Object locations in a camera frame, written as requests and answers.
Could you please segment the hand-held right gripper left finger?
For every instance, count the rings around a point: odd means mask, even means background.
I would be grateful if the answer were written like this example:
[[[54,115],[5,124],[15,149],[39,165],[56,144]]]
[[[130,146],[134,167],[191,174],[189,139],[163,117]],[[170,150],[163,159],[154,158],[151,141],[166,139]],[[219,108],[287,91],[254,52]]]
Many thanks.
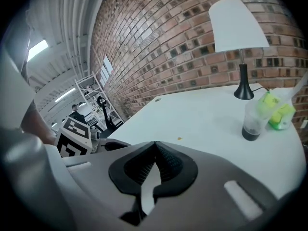
[[[126,221],[137,225],[154,209],[156,186],[154,156],[143,156],[146,143],[102,151],[95,154],[63,158],[78,186],[95,203]]]

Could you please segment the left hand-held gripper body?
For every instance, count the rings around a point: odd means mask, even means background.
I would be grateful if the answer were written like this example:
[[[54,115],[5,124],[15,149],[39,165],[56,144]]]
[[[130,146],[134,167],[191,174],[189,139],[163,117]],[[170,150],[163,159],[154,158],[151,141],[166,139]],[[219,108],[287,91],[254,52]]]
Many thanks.
[[[58,130],[55,146],[61,157],[73,157],[95,153],[105,141],[97,129],[68,117]]]

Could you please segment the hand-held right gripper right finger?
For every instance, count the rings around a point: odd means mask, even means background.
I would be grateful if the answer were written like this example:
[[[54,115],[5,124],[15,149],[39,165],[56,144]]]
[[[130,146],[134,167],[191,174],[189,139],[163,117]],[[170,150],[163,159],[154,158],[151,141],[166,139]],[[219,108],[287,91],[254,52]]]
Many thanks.
[[[228,160],[166,142],[154,144],[161,184],[142,231],[255,231],[277,198]]]

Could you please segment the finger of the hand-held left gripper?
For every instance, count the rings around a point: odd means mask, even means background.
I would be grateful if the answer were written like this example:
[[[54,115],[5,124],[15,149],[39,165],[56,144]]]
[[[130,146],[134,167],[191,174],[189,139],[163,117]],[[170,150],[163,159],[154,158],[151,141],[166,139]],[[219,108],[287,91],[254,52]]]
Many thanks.
[[[117,141],[117,140],[106,140],[103,143],[103,147],[106,151],[114,151],[118,149],[122,149],[125,147],[129,147],[131,144],[123,142],[123,141]]]

